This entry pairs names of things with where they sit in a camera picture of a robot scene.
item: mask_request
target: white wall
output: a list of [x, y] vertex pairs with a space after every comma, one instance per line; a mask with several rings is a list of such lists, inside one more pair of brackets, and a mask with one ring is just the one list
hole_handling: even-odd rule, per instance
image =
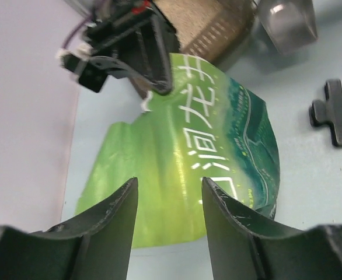
[[60, 221], [78, 87], [55, 53], [79, 20], [63, 0], [0, 1], [0, 224]]

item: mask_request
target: table surface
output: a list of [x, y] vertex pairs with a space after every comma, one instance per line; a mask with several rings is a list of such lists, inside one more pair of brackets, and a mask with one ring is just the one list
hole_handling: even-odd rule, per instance
[[[300, 229], [342, 223], [342, 149], [332, 146], [328, 128], [313, 129], [308, 115], [311, 102], [325, 98], [325, 81], [342, 81], [342, 0], [315, 0], [314, 6], [317, 43], [282, 57], [259, 26], [246, 52], [220, 65], [267, 102], [281, 163], [276, 220]], [[128, 80], [111, 79], [101, 94], [82, 91], [62, 220], [73, 215], [108, 127], [136, 119], [139, 103]], [[206, 238], [133, 250], [128, 279], [212, 279]]]

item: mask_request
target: wire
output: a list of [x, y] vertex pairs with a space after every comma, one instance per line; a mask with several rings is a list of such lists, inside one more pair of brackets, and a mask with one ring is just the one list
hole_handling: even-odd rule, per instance
[[[94, 10], [98, 11], [105, 4], [106, 1], [108, 2], [108, 6], [110, 6], [113, 0], [100, 0], [100, 2], [96, 5]], [[75, 28], [70, 32], [70, 34], [67, 35], [66, 39], [64, 40], [61, 46], [63, 50], [66, 50], [69, 47], [72, 39], [75, 37], [78, 31], [81, 28], [83, 28], [86, 23], [90, 22], [95, 17], [94, 13], [95, 11], [87, 15], [87, 17], [85, 17], [77, 26], [75, 26]]]

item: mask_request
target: snack bag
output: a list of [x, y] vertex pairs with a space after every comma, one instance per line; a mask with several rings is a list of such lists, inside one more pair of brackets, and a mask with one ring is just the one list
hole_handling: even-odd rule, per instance
[[280, 164], [265, 102], [199, 57], [171, 60], [173, 92], [149, 92], [143, 115], [109, 128], [76, 208], [138, 177], [133, 248], [205, 235], [203, 177], [263, 215], [275, 212]]

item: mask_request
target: brown basket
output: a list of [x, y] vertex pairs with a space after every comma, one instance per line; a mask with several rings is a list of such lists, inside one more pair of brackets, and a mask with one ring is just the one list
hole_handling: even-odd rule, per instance
[[[155, 0], [178, 30], [182, 53], [217, 62], [240, 45], [254, 22], [252, 0]], [[149, 85], [131, 79], [142, 98]]]

